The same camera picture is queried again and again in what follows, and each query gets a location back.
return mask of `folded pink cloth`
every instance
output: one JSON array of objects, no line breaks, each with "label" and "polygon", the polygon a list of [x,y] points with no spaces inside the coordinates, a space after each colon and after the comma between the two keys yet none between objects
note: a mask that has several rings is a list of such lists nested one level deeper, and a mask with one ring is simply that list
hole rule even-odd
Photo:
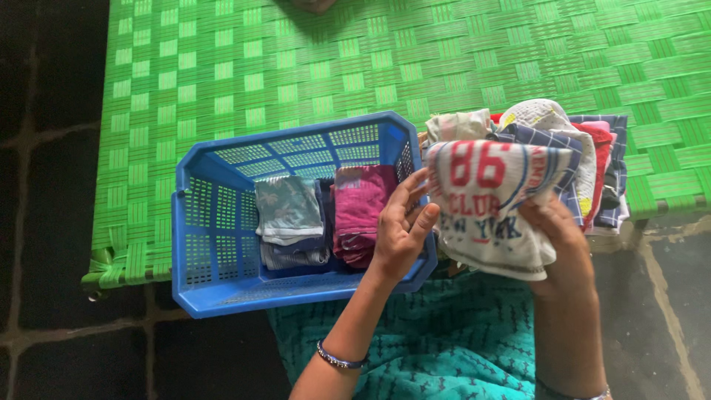
[{"label": "folded pink cloth", "polygon": [[378,215],[397,186],[392,165],[343,167],[336,171],[333,254],[355,268],[373,257]]}]

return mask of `hand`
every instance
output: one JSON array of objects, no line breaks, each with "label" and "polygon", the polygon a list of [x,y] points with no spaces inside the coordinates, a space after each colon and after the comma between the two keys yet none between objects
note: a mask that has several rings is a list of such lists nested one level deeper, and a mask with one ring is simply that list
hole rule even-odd
[{"label": "hand", "polygon": [[368,271],[393,285],[407,275],[427,234],[437,222],[439,206],[436,204],[407,212],[427,193],[427,187],[419,185],[426,178],[427,168],[423,168],[397,185],[378,217],[378,239]]},{"label": "hand", "polygon": [[548,278],[529,282],[541,298],[589,295],[596,293],[595,273],[590,261],[590,247],[572,214],[555,196],[546,206],[526,201],[519,212],[532,226],[540,229],[556,252],[556,260],[545,267]]}]

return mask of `woman's right hand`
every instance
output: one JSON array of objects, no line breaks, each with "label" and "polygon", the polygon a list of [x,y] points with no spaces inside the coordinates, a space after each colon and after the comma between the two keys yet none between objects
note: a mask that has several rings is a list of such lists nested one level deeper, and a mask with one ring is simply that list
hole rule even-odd
[{"label": "woman's right hand", "polygon": [[556,260],[545,267],[548,277],[529,282],[531,290],[542,299],[590,295],[595,293],[595,273],[590,260],[590,247],[570,210],[555,196],[538,206],[526,201],[519,212],[528,223],[541,230],[556,252]]}]

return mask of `silver bracelet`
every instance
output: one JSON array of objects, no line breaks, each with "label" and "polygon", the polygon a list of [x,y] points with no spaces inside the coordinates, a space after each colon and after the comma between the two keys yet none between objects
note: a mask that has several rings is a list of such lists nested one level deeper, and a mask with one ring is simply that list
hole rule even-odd
[{"label": "silver bracelet", "polygon": [[602,392],[602,394],[586,399],[578,399],[558,393],[557,391],[551,389],[548,385],[546,385],[542,380],[538,378],[535,379],[536,400],[605,400],[610,394],[610,386],[605,385],[605,391]]},{"label": "silver bracelet", "polygon": [[362,368],[363,365],[365,365],[365,363],[368,361],[367,354],[365,355],[365,358],[360,361],[343,361],[342,359],[337,359],[334,356],[330,355],[326,350],[324,350],[323,339],[319,340],[319,343],[316,344],[316,352],[319,353],[319,356],[321,356],[322,359],[325,359],[327,362],[340,368],[359,369]]}]

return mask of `green plastic weave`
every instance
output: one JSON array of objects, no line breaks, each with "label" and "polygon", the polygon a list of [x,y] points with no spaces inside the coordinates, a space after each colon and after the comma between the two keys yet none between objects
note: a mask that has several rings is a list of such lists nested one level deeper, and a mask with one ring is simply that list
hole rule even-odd
[{"label": "green plastic weave", "polygon": [[381,110],[420,130],[530,98],[628,115],[633,218],[692,210],[711,199],[710,43],[708,0],[338,0],[320,17],[285,1],[111,0],[82,281],[170,279],[174,167],[193,143]]}]

